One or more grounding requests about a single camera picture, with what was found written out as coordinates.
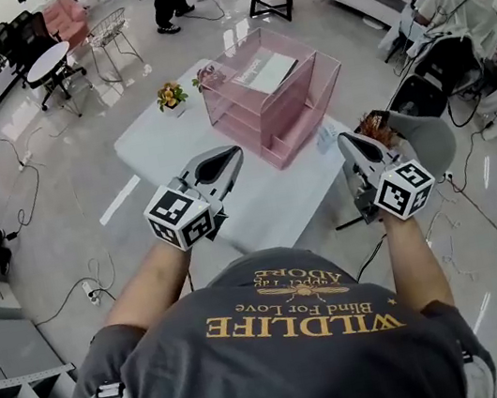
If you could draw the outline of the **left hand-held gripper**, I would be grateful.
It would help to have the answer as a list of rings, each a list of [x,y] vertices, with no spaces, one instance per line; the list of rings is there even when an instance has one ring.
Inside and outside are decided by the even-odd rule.
[[[238,145],[214,147],[189,161],[181,176],[158,186],[143,215],[154,235],[178,250],[214,240],[228,215],[223,200],[244,161]]]

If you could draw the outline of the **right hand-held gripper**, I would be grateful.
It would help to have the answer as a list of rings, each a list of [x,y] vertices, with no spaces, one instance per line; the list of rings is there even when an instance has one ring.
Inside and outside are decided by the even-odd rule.
[[[427,203],[434,176],[418,161],[406,161],[397,150],[361,133],[340,133],[338,146],[348,188],[366,223],[376,221],[380,209],[408,219]]]

